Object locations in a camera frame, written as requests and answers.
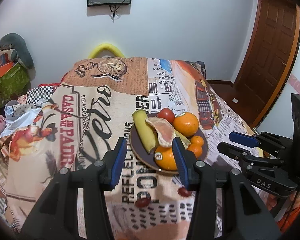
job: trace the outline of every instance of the red tomato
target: red tomato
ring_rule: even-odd
[[[164,108],[158,113],[157,117],[166,119],[169,123],[172,123],[174,120],[174,113],[169,108]]]

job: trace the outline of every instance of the bed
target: bed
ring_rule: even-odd
[[[0,138],[0,216],[7,232],[18,233],[35,202],[62,167],[84,169],[112,149],[118,137],[128,142],[119,185],[106,192],[115,239],[183,239],[195,192],[177,194],[178,176],[155,172],[141,163],[129,144],[132,113],[155,113],[169,107],[192,112],[208,141],[205,161],[229,170],[238,163],[219,154],[217,145],[231,131],[253,131],[218,97],[205,79],[203,62],[157,58],[96,58],[74,64],[29,125]],[[254,155],[258,149],[247,148]],[[217,193],[215,236],[220,236],[221,192]],[[134,202],[151,197],[148,209]],[[83,192],[78,192],[79,235],[86,237]]]

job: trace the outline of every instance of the silver screw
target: silver screw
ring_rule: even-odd
[[[67,168],[62,168],[60,171],[59,171],[62,175],[66,174],[68,172],[68,169]]]
[[[198,167],[203,167],[203,166],[205,165],[203,161],[197,161],[195,164],[196,164]]]
[[[239,175],[240,174],[240,170],[238,170],[237,168],[233,168],[233,169],[231,169],[231,173],[235,174],[235,175]]]
[[[97,160],[95,163],[94,163],[94,166],[97,166],[97,167],[101,167],[103,165],[103,161],[101,160]]]

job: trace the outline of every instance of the floor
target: floor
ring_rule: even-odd
[[[228,84],[211,84],[211,87],[216,94],[225,100],[228,106],[238,115],[240,115],[242,119],[245,120],[245,122],[251,127],[256,118],[255,109],[250,107],[246,100],[240,97],[240,93],[238,93],[234,87]]]

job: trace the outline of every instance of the brown wooden door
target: brown wooden door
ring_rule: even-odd
[[[261,0],[255,39],[235,82],[240,94],[238,104],[245,104],[251,112],[246,120],[248,124],[258,117],[282,77],[295,28],[295,4],[286,0]]]

